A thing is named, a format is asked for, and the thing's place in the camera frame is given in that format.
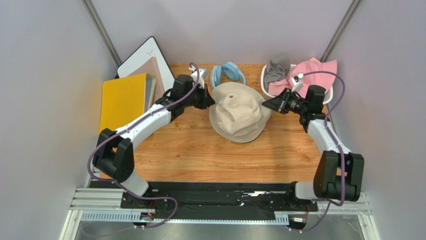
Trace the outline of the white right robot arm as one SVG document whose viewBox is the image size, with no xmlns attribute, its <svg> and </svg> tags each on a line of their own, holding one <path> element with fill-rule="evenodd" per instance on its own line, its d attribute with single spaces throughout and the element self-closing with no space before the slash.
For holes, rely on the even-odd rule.
<svg viewBox="0 0 426 240">
<path fill-rule="evenodd" d="M 262 105 L 280 114 L 298 114 L 304 131 L 321 154 L 313 180 L 293 182 L 292 196 L 298 200 L 332 200 L 337 205 L 356 202 L 361 195 L 365 160 L 339 140 L 323 112 L 324 98 L 325 89 L 311 85 L 305 97 L 285 88 Z"/>
</svg>

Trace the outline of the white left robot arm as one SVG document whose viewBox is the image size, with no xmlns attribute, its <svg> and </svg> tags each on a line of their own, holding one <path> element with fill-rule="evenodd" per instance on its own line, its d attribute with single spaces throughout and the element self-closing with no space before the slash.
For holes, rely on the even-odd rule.
<svg viewBox="0 0 426 240">
<path fill-rule="evenodd" d="M 116 130 L 102 130 L 88 166 L 106 174 L 108 182 L 142 197 L 150 185 L 135 172 L 134 150 L 155 131 L 182 115 L 186 108 L 204 110 L 214 103 L 202 76 L 181 74 L 146 113 Z"/>
</svg>

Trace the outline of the pink bucket hat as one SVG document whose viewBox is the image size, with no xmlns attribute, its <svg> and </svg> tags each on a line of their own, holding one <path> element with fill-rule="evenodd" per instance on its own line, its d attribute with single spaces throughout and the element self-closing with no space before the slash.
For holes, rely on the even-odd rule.
<svg viewBox="0 0 426 240">
<path fill-rule="evenodd" d="M 289 75 L 289 80 L 291 84 L 291 89 L 294 87 L 294 84 L 291 82 L 291 78 L 293 76 L 303 74 L 302 78 L 303 87 L 298 91 L 301 97 L 305 97 L 307 95 L 308 87 L 311 85 L 320 86 L 325 89 L 325 93 L 327 94 L 331 87 L 334 84 L 336 77 L 332 74 L 328 73 L 314 73 L 310 75 L 306 75 L 307 73 L 317 72 L 317 71 L 325 71 L 337 74 L 338 70 L 338 61 L 332 60 L 328 62 L 320 62 L 316 58 L 311 58 L 309 60 L 303 61 L 296 65 L 296 67 L 291 71 Z"/>
</svg>

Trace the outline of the pink and beige reversible hat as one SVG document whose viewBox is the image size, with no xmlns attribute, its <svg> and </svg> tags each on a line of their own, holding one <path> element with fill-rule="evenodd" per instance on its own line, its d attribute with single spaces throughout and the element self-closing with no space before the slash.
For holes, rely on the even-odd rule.
<svg viewBox="0 0 426 240">
<path fill-rule="evenodd" d="M 209 107 L 209 120 L 217 134 L 235 143 L 257 139 L 266 127 L 272 110 L 255 89 L 237 82 L 225 82 L 211 92 L 215 104 Z"/>
</svg>

